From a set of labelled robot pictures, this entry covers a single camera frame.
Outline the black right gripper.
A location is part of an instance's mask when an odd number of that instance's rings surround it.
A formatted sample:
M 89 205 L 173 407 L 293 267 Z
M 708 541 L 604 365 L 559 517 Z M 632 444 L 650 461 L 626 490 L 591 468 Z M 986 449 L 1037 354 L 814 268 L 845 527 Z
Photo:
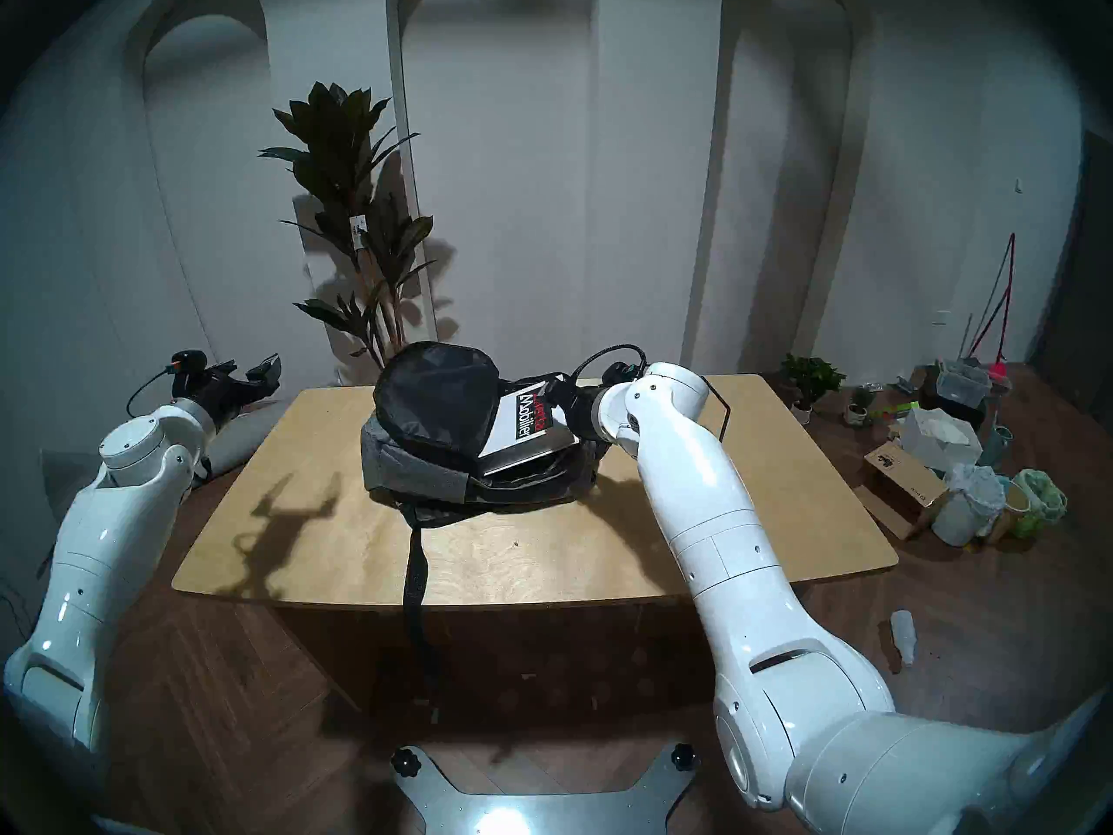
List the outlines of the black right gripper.
M 605 393 L 602 384 L 579 385 L 577 380 L 546 381 L 542 400 L 555 413 L 564 416 L 564 424 L 579 440 L 605 440 L 595 424 L 595 402 Z

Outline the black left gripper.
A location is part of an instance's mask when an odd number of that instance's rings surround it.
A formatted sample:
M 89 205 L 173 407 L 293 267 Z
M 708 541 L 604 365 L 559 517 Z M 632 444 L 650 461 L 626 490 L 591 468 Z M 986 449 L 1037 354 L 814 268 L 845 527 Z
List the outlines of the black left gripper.
M 248 369 L 244 380 L 232 377 L 236 369 L 235 361 L 226 361 L 209 366 L 208 372 L 177 374 L 177 400 L 197 404 L 216 430 L 224 429 L 245 407 L 263 399 L 263 383 L 280 383 L 280 354 Z

